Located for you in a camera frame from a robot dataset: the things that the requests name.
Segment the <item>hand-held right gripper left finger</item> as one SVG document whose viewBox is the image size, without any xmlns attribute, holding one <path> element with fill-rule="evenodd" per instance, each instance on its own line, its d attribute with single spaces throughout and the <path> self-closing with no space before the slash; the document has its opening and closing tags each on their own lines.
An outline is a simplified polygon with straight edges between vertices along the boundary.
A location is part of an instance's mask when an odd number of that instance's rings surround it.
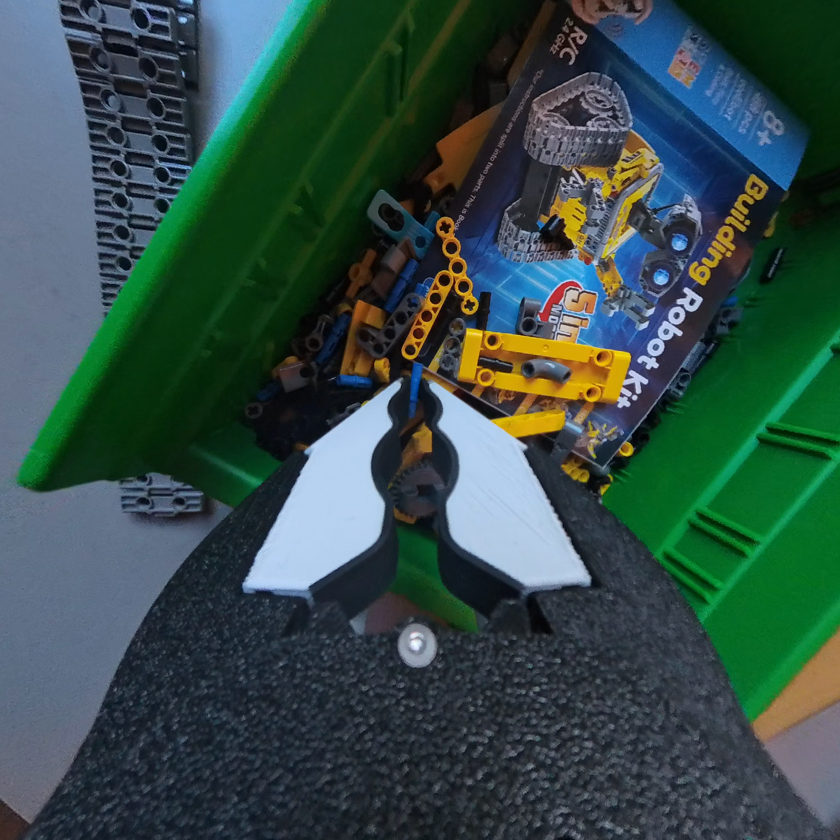
<svg viewBox="0 0 840 840">
<path fill-rule="evenodd" d="M 305 453 L 243 582 L 355 618 L 393 583 L 398 544 L 389 484 L 402 460 L 410 382 L 388 385 Z"/>
</svg>

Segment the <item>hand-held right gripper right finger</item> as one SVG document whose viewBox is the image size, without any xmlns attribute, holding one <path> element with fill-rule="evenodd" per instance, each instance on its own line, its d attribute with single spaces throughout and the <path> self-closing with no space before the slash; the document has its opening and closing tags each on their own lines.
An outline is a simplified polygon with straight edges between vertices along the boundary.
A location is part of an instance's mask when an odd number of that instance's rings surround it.
<svg viewBox="0 0 840 840">
<path fill-rule="evenodd" d="M 444 585 L 485 618 L 502 602 L 590 586 L 527 446 L 436 383 L 421 384 L 419 395 L 443 481 L 437 564 Z"/>
</svg>

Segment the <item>green plastic bin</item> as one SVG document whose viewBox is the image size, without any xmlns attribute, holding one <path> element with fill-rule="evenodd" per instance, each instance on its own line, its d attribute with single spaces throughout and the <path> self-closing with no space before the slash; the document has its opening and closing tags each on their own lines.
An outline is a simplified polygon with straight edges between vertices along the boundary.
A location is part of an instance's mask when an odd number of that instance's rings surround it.
<svg viewBox="0 0 840 840">
<path fill-rule="evenodd" d="M 838 629 L 838 2 L 680 2 L 812 129 L 744 319 L 606 505 L 675 576 L 757 717 Z M 148 471 L 235 506 L 277 469 L 240 422 L 299 319 L 539 2 L 292 2 L 17 483 Z"/>
</svg>

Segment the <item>pile of small building pieces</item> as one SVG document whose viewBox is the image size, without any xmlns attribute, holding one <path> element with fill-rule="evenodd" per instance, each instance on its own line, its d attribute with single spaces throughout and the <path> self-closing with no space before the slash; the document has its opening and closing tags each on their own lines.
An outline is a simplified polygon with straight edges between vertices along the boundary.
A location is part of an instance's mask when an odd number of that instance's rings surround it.
<svg viewBox="0 0 840 840">
<path fill-rule="evenodd" d="M 259 444 L 274 456 L 285 458 L 294 449 L 304 449 L 399 375 L 410 375 L 413 363 L 418 362 L 423 365 L 426 378 L 437 380 L 457 396 L 471 394 L 470 400 L 477 402 L 479 410 L 485 410 L 491 420 L 517 437 L 536 438 L 553 447 L 568 475 L 588 484 L 594 493 L 604 493 L 613 478 L 625 470 L 633 453 L 648 444 L 662 414 L 679 404 L 697 370 L 718 348 L 721 337 L 741 320 L 738 289 L 744 278 L 732 295 L 733 307 L 720 316 L 720 326 L 727 321 L 728 330 L 712 336 L 709 352 L 704 353 L 680 399 L 664 397 L 631 437 L 627 457 L 614 460 L 604 475 L 596 473 L 588 463 L 561 456 L 554 446 L 550 433 L 563 427 L 563 411 L 540 409 L 514 416 L 493 413 L 473 392 L 465 392 L 442 378 L 437 358 L 424 358 L 429 341 L 445 339 L 449 328 L 464 335 L 470 329 L 467 315 L 460 308 L 461 299 L 454 291 L 446 298 L 417 360 L 403 358 L 402 348 L 411 324 L 436 274 L 444 269 L 438 269 L 431 277 L 423 277 L 421 272 L 429 253 L 438 249 L 442 252 L 441 239 L 435 233 L 436 222 L 447 217 L 445 213 L 515 80 L 511 76 L 489 79 L 489 88 L 500 87 L 500 92 L 493 91 L 489 96 L 497 102 L 438 143 L 437 165 L 423 174 L 423 180 L 409 182 L 399 193 L 390 194 L 420 224 L 433 229 L 434 241 L 425 257 L 415 259 L 407 242 L 395 245 L 371 224 L 380 243 L 367 249 L 351 266 L 339 289 L 303 320 L 286 357 L 280 359 L 268 382 L 247 405 L 247 423 L 256 430 Z"/>
</svg>

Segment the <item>yellow angled perforated beam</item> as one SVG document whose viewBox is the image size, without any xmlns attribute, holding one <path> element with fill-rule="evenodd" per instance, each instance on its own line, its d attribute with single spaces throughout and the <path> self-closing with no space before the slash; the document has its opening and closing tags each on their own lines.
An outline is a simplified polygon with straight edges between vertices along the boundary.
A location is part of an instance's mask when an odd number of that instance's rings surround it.
<svg viewBox="0 0 840 840">
<path fill-rule="evenodd" d="M 465 315 L 476 313 L 479 306 L 479 301 L 473 294 L 471 279 L 467 277 L 466 261 L 460 254 L 460 242 L 455 236 L 455 222 L 450 217 L 439 218 L 435 225 L 435 233 L 441 239 L 442 253 L 448 265 L 436 274 L 403 344 L 402 356 L 411 362 L 416 361 L 421 353 L 451 291 L 461 299 L 460 308 Z"/>
</svg>

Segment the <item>grey-blue connector plate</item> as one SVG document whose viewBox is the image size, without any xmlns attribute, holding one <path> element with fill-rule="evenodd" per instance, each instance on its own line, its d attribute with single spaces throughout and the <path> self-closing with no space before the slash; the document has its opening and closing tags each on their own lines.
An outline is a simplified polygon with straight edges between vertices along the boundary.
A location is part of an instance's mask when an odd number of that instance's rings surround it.
<svg viewBox="0 0 840 840">
<path fill-rule="evenodd" d="M 425 257 L 434 241 L 432 228 L 420 224 L 385 190 L 378 190 L 366 211 L 373 226 L 395 245 L 407 242 L 415 259 Z"/>
</svg>

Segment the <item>grey track strip right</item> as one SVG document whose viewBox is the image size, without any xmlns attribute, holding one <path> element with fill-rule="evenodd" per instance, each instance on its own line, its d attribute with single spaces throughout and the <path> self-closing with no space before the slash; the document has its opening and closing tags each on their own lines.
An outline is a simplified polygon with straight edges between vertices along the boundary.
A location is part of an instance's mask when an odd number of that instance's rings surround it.
<svg viewBox="0 0 840 840">
<path fill-rule="evenodd" d="M 59 1 L 91 154 L 109 313 L 194 160 L 197 2 Z"/>
</svg>

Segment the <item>robot kit instruction booklet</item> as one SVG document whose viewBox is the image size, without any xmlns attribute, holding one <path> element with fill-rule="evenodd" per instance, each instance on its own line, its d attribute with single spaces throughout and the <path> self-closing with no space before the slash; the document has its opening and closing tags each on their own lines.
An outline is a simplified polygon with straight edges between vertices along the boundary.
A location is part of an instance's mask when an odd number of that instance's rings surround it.
<svg viewBox="0 0 840 840">
<path fill-rule="evenodd" d="M 491 411 L 563 411 L 561 456 L 604 475 L 728 330 L 807 131 L 672 2 L 557 2 L 445 213 L 471 329 L 620 350 L 615 403 L 460 382 L 463 333 L 423 357 Z"/>
</svg>

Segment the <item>yellow rectangular frame piece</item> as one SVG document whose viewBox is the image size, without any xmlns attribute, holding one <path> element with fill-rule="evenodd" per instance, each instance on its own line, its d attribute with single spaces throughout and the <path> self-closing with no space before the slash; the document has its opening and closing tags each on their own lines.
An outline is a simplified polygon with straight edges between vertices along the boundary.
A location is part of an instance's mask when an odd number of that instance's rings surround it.
<svg viewBox="0 0 840 840">
<path fill-rule="evenodd" d="M 502 391 L 550 396 L 588 403 L 615 403 L 632 356 L 620 350 L 504 333 L 468 329 L 457 372 L 459 382 Z M 528 377 L 522 366 L 555 362 L 570 371 L 565 382 L 546 375 Z"/>
</svg>

